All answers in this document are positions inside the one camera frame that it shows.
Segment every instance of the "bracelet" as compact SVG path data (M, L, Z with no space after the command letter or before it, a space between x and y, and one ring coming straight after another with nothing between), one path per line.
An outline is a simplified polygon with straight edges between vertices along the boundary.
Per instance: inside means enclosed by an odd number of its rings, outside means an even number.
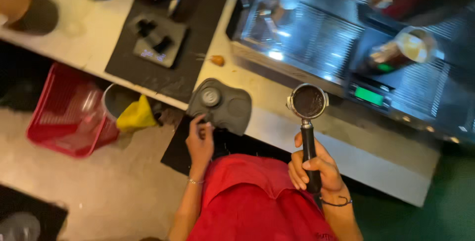
M188 177L188 182L192 183L192 184L199 185L199 184L203 184L205 181L197 182L197 181L193 180L192 178Z
M344 197L344 196L338 196L339 198L344 198L346 200L346 202L344 204L332 204L332 203L328 203L327 201L324 201L322 196L320 195L320 201L322 201L323 204L327 204L327 205L330 205L330 206L333 206L333 207L344 207L350 203L353 203L353 199L350 198L350 200L348 200L348 198Z

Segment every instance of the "person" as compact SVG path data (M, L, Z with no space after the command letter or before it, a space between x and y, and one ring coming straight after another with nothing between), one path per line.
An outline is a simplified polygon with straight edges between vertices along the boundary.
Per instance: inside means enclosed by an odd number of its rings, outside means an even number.
M186 144L192 164L169 240L363 240L350 192L335 160L317 140L317 157L306 162L298 151L288 165L245 154L210 163L214 128L199 123L203 118L190 123ZM299 133L295 147L301 145ZM323 210L305 191L305 170L320 171Z

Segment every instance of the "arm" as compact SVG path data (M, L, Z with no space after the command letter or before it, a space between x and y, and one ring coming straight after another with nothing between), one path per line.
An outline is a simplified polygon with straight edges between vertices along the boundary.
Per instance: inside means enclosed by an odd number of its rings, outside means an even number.
M301 145L302 134L298 133L295 136L295 147L300 147ZM304 163L302 163L303 151L292 154L292 161L289 163L289 175L292 183L296 189L305 190L307 188L306 183L308 183L309 180L304 170L319 170L322 178L321 199L328 203L344 204L346 200L341 197L350 200L350 192L341 179L335 160L316 139L315 150L317 157ZM340 241L363 240L353 213L353 204L350 203L343 207L323 204L322 207L325 220Z
M188 151L191 156L190 179L195 182L203 181L206 168L214 152L213 127L211 124L198 122L205 115L193 119L190 123L190 135L186 139ZM204 136L199 136L199 131L204 131ZM185 241L201 212L202 184L188 182L180 206L175 213L175 220L169 232L170 241Z

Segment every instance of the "black rubber mat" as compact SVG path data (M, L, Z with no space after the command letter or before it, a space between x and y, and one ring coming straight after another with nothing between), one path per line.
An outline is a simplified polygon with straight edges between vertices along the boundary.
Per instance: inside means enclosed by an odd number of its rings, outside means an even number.
M188 103L198 78L202 59L210 46L226 0L181 0L174 20L189 25L190 30L171 69L134 56L137 37L128 22L139 14L165 16L169 1L151 3L135 0L111 59L107 73L134 84Z
M18 212L29 213L39 220L38 241L56 240L68 215L67 210L0 185L0 223Z
M161 161L163 164L184 175L189 174L191 166L190 154L185 144L190 131L190 122L190 117L183 117ZM291 153L285 150L247 135L237 136L221 130L215 130L214 132L214 146L213 159L233 153L242 153L275 158L285 163L289 163L291 160Z

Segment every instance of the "red basket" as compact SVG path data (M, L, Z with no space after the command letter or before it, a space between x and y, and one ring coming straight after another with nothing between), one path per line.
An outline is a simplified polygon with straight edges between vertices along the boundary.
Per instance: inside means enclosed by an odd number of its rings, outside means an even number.
M27 138L75 158L87 157L115 141L119 130L101 110L103 93L95 87L91 75L54 63L28 126ZM84 127L88 117L85 106L90 105L96 112L89 116L92 122L88 128Z

